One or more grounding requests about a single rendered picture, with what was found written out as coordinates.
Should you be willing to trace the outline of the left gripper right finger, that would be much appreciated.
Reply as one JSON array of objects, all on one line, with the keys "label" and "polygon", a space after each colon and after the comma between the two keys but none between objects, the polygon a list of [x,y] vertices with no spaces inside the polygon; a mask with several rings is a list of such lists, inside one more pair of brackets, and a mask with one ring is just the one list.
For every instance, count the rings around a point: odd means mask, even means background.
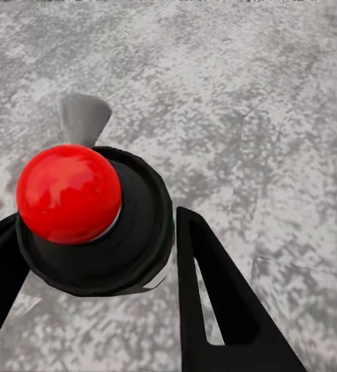
[{"label": "left gripper right finger", "polygon": [[[178,206],[174,234],[182,372],[307,372],[202,215]],[[224,346],[207,341],[194,258]]]}]

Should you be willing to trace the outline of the insectifuge atomizer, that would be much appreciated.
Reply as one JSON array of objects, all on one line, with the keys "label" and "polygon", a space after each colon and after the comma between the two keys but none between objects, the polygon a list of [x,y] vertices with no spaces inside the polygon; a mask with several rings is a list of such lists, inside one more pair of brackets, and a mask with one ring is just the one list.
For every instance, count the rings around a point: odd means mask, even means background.
[{"label": "insectifuge atomizer", "polygon": [[95,146],[112,116],[99,97],[58,104],[70,145],[36,155],[19,176],[15,230],[31,271],[76,297],[140,294],[174,255],[173,202],[142,157]]}]

